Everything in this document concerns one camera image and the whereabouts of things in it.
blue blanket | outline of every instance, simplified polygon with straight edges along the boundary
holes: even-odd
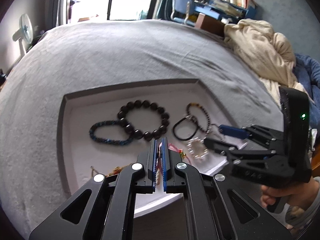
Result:
[[[296,53],[297,64],[293,73],[298,79],[314,103],[309,102],[310,126],[318,129],[317,138],[320,134],[320,64],[310,56]]]

fan stand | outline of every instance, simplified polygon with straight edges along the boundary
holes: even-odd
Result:
[[[20,49],[21,57],[24,57],[27,54],[27,52],[26,52],[26,49],[23,46],[23,42],[22,42],[23,39],[20,38],[18,41],[19,41],[19,49]]]
[[[26,55],[26,49],[24,48],[23,46],[23,33],[21,31],[21,29],[17,30],[15,32],[15,34],[12,36],[12,39],[14,41],[18,41],[19,42],[19,49],[20,49],[20,54],[21,54],[21,57],[24,57]]]

black cord bracelet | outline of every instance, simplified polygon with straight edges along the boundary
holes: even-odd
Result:
[[[190,107],[191,107],[191,106],[198,107],[198,108],[204,113],[204,115],[205,115],[205,117],[206,117],[206,119],[207,119],[207,128],[206,128],[206,130],[199,125],[197,119],[196,119],[197,123],[195,123],[195,124],[199,127],[199,130],[200,130],[201,132],[208,133],[208,132],[210,131],[210,126],[211,126],[211,120],[210,120],[210,116],[209,116],[208,112],[207,112],[207,111],[204,109],[204,107],[201,106],[200,104],[198,104],[198,103],[190,103],[190,104],[188,104],[187,107],[186,107],[187,115],[192,115],[192,114],[190,113]]]
[[[105,139],[105,138],[101,138],[101,137],[96,137],[94,135],[94,132],[97,128],[99,128],[101,126],[109,126],[109,125],[120,125],[120,121],[111,120],[111,121],[103,121],[103,122],[95,123],[93,126],[91,126],[91,128],[89,130],[90,138],[95,142],[111,144],[111,145],[121,145],[121,146],[130,144],[133,141],[132,136],[130,136],[127,140],[121,141],[121,140]]]
[[[161,125],[158,129],[153,132],[142,132],[141,130],[136,130],[135,127],[129,123],[126,119],[127,113],[134,108],[150,108],[153,111],[157,111],[161,116]],[[169,125],[169,114],[165,112],[165,109],[158,106],[157,103],[150,103],[148,100],[137,100],[135,102],[128,102],[125,106],[122,106],[120,112],[117,114],[119,123],[127,134],[133,136],[133,138],[140,140],[142,137],[146,141],[151,141],[152,138],[159,139],[163,134],[167,132],[167,127]]]
[[[184,120],[191,121],[192,123],[194,123],[194,124],[196,125],[196,130],[195,130],[195,132],[194,132],[190,137],[188,137],[188,138],[181,138],[181,137],[179,137],[179,136],[176,134],[176,132],[175,132],[176,127],[177,127],[180,123],[182,123]],[[178,140],[180,140],[180,141],[188,141],[188,140],[190,140],[193,136],[195,136],[195,134],[197,133],[198,130],[199,130],[198,120],[197,120],[197,118],[196,118],[195,116],[193,116],[193,115],[187,115],[187,116],[185,116],[184,118],[182,118],[180,121],[178,121],[178,122],[172,127],[173,136],[174,136],[175,138],[177,138]]]

bed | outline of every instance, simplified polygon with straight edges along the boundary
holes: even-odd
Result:
[[[281,111],[263,84],[218,36],[174,22],[60,26],[23,57],[0,93],[0,200],[24,238],[70,196],[57,160],[63,96],[176,78],[200,79],[239,127],[283,129]],[[259,188],[247,188],[258,201]]]

blue gripper pad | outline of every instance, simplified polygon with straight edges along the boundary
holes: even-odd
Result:
[[[153,163],[152,163],[152,187],[153,187],[153,192],[155,192],[155,190],[156,190],[157,153],[158,153],[157,140],[155,140],[155,145],[154,145],[154,149],[153,149]]]
[[[163,171],[163,191],[167,191],[167,168],[166,168],[166,156],[165,156],[165,141],[162,138],[161,144],[161,160],[162,160],[162,171]]]
[[[240,128],[227,126],[227,125],[220,125],[219,126],[219,132],[223,135],[239,138],[239,139],[246,139],[249,137],[249,133]]]

